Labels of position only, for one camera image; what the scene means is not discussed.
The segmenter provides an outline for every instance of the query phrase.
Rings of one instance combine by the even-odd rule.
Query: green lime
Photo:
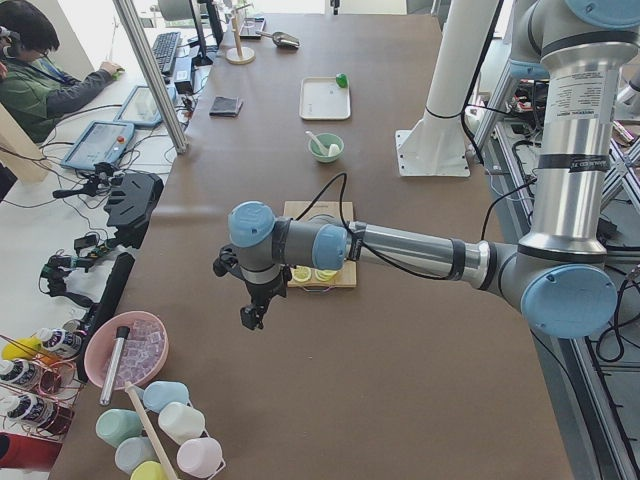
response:
[[[340,88],[347,88],[349,85],[349,80],[344,73],[339,73],[336,75],[336,83]]]

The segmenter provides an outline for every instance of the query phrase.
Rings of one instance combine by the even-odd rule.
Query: black hair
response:
[[[0,3],[0,25],[20,34],[25,50],[46,52],[60,47],[58,34],[49,19],[26,0]]]

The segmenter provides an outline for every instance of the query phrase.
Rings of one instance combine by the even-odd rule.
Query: metal scoop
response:
[[[258,31],[256,33],[258,35],[262,35],[263,37],[269,37],[273,41],[276,47],[295,48],[295,49],[300,47],[300,40],[298,40],[296,37],[292,35],[289,35],[288,33],[284,33],[284,32],[267,33],[262,31]]]

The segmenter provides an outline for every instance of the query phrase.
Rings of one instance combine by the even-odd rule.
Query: green jacket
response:
[[[31,67],[66,82],[62,84],[31,68],[28,64],[3,59],[9,72],[0,82],[0,103],[36,143],[46,140],[62,116],[82,108],[93,100],[112,81],[105,70],[98,70],[80,82],[62,71],[55,70],[48,60],[36,60]]]

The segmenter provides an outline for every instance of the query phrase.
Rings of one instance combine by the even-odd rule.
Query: brown table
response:
[[[241,326],[244,286],[211,263],[243,201],[280,213],[345,170],[357,219],[468,241],[490,203],[482,168],[470,179],[397,171],[394,132],[422,116],[435,19],[274,15],[269,29],[302,48],[263,39],[252,64],[218,60],[119,307],[164,321],[171,348],[157,378],[189,386],[224,450],[219,478],[572,478],[526,323],[498,298],[361,263],[357,288],[290,289],[264,331]],[[351,82],[351,118],[299,118],[302,78],[338,72]],[[240,116],[209,118],[214,95],[244,98]],[[315,162],[307,129],[342,136],[344,157]],[[496,224],[489,232],[499,238]],[[82,392],[52,480],[125,478],[94,434],[98,396]],[[114,406],[128,405],[116,393]]]

